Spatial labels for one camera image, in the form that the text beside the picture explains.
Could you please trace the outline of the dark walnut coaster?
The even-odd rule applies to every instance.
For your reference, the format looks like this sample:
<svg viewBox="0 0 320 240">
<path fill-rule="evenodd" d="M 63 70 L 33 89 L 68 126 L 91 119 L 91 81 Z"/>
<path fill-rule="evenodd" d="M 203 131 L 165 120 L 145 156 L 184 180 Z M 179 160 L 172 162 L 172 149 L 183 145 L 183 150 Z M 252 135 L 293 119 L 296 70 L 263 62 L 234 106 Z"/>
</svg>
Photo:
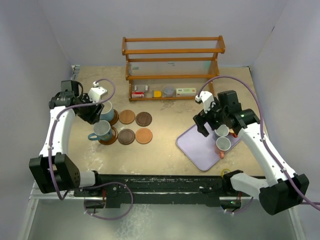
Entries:
<svg viewBox="0 0 320 240">
<path fill-rule="evenodd" d="M 131 129 L 123 129 L 118 133 L 118 141 L 122 145 L 129 145 L 135 140 L 135 132 Z"/>
<path fill-rule="evenodd" d="M 141 126 L 141 127 L 146 127 L 151 124 L 152 122 L 152 115 L 148 112 L 140 112 L 137 114 L 135 117 L 135 122 Z"/>
</svg>

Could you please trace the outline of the orange wood coaster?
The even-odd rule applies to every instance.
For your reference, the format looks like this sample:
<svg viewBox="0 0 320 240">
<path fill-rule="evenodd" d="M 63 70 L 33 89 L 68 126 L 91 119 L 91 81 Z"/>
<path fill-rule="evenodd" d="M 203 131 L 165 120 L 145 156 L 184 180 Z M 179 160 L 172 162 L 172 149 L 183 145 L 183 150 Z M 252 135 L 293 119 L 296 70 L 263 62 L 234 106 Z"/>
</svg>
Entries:
<svg viewBox="0 0 320 240">
<path fill-rule="evenodd" d="M 135 133 L 135 139 L 140 144 L 148 144 L 153 139 L 153 133 L 148 128 L 140 128 Z"/>
</svg>

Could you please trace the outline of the light wood coaster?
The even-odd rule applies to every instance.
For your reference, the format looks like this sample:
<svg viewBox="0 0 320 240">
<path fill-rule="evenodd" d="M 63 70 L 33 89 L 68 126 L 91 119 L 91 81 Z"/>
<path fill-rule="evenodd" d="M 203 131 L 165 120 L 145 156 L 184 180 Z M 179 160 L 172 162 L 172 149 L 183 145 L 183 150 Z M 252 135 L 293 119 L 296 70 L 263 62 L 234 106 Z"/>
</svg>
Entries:
<svg viewBox="0 0 320 240">
<path fill-rule="evenodd" d="M 135 120 L 135 118 L 135 113 L 129 109 L 123 110 L 119 114 L 119 121 L 125 125 L 131 124 Z"/>
</svg>

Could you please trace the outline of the brown ringed coaster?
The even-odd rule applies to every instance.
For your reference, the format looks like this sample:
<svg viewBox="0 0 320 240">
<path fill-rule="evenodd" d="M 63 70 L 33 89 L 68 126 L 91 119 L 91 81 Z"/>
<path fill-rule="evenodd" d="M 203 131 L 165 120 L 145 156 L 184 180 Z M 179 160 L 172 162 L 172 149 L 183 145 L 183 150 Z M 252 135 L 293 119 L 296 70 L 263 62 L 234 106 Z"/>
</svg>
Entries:
<svg viewBox="0 0 320 240">
<path fill-rule="evenodd" d="M 109 140 L 98 140 L 98 142 L 102 145 L 111 145 L 118 139 L 118 131 L 114 126 L 111 126 L 111 139 Z"/>
<path fill-rule="evenodd" d="M 111 121 L 109 121 L 109 123 L 110 123 L 111 126 L 115 125 L 115 124 L 118 122 L 118 120 L 119 120 L 119 113 L 118 113 L 118 111 L 114 109 L 113 112 L 114 112 L 113 119 L 112 119 Z"/>
</svg>

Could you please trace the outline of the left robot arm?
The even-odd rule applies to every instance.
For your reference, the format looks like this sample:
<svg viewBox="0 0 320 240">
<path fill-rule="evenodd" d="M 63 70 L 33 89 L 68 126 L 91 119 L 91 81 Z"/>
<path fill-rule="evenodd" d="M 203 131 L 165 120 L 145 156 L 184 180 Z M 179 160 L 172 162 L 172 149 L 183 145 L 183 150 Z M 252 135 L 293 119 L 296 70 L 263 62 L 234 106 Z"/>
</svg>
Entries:
<svg viewBox="0 0 320 240">
<path fill-rule="evenodd" d="M 85 187 L 91 196 L 98 196 L 103 191 L 94 171 L 80 172 L 68 157 L 68 146 L 75 117 L 91 125 L 97 123 L 104 108 L 100 101 L 107 92 L 98 83 L 85 93 L 78 81 L 61 82 L 60 92 L 48 103 L 50 123 L 44 145 L 39 156 L 29 161 L 29 169 L 42 193 Z"/>
</svg>

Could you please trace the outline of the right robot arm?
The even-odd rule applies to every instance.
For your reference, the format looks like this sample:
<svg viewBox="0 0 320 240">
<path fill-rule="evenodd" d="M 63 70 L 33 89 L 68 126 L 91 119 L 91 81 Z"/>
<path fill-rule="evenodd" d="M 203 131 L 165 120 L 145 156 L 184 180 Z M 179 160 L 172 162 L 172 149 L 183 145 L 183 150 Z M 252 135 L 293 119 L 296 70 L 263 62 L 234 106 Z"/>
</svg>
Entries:
<svg viewBox="0 0 320 240">
<path fill-rule="evenodd" d="M 207 137 L 205 124 L 212 130 L 225 125 L 242 140 L 262 168 L 265 178 L 251 177 L 241 170 L 223 176 L 222 190 L 228 196 L 243 192 L 258 199 L 262 208 L 275 215 L 300 205 L 306 194 L 309 179 L 297 174 L 264 135 L 261 120 L 252 109 L 242 109 L 234 90 L 220 92 L 217 97 L 209 91 L 195 96 L 197 104 L 203 104 L 200 113 L 193 117 L 197 131 Z"/>
</svg>

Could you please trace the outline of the small orange-handled mug front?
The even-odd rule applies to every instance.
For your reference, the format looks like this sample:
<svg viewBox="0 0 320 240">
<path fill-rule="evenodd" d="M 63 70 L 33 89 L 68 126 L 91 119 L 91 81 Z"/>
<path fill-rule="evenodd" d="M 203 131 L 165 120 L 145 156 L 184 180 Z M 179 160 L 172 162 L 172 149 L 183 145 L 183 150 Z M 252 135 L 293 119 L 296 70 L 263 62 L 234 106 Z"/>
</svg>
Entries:
<svg viewBox="0 0 320 240">
<path fill-rule="evenodd" d="M 227 137 L 219 137 L 215 141 L 214 151 L 223 159 L 225 157 L 225 153 L 231 148 L 231 142 Z"/>
</svg>

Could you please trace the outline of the large blue mug front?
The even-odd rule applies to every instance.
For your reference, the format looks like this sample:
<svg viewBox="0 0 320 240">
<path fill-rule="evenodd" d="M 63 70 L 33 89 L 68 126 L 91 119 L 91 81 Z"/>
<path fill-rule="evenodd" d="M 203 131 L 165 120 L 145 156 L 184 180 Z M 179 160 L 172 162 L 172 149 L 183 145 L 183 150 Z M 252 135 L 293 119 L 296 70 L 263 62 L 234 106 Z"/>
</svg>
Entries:
<svg viewBox="0 0 320 240">
<path fill-rule="evenodd" d="M 93 133 L 88 135 L 90 141 L 109 141 L 112 138 L 112 128 L 108 121 L 100 120 L 93 125 Z"/>
</svg>

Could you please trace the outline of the small grey mug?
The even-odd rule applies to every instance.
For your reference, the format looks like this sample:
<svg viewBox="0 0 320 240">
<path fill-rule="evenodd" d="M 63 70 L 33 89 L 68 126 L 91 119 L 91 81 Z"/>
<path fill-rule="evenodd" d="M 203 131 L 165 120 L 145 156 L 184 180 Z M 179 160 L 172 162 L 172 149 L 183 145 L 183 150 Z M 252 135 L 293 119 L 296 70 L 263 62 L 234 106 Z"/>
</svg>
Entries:
<svg viewBox="0 0 320 240">
<path fill-rule="evenodd" d="M 217 140 L 218 138 L 221 138 L 221 137 L 227 137 L 229 135 L 229 132 L 230 132 L 229 128 L 225 124 L 222 124 L 213 131 L 212 138 L 214 140 Z"/>
</svg>

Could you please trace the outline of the large blue mug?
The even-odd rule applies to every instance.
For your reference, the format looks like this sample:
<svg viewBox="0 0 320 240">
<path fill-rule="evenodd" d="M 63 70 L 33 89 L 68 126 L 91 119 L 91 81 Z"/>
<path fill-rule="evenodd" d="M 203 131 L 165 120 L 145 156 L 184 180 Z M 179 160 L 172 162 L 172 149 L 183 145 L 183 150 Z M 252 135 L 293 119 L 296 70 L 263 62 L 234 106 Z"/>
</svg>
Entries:
<svg viewBox="0 0 320 240">
<path fill-rule="evenodd" d="M 115 116 L 113 104 L 108 100 L 104 102 L 103 105 L 104 107 L 100 113 L 100 120 L 110 122 Z"/>
<path fill-rule="evenodd" d="M 109 141 L 112 138 L 112 128 L 108 121 L 100 120 L 93 125 L 93 133 L 88 135 L 90 141 Z"/>
</svg>

